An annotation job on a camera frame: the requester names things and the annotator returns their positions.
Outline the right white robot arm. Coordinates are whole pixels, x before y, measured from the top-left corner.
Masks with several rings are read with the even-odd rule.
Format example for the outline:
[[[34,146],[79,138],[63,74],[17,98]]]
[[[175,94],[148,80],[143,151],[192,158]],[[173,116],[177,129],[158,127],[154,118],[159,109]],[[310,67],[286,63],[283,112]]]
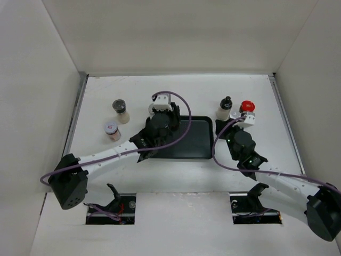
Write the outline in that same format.
[[[253,211],[277,210],[305,223],[319,238],[332,242],[340,233],[340,190],[304,175],[289,174],[269,164],[255,150],[256,143],[242,125],[245,117],[216,120],[216,138],[226,141],[234,171],[257,184],[247,205]]]

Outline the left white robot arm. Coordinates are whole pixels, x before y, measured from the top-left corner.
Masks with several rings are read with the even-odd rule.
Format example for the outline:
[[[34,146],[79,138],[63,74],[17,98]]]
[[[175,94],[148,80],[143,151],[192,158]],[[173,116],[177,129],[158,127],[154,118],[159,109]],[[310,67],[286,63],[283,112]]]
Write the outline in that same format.
[[[80,204],[87,194],[89,180],[157,154],[158,148],[166,145],[180,126],[179,106],[172,102],[170,107],[171,110],[154,109],[154,115],[147,118],[145,128],[119,146],[85,157],[63,156],[48,178],[61,208],[68,210]]]

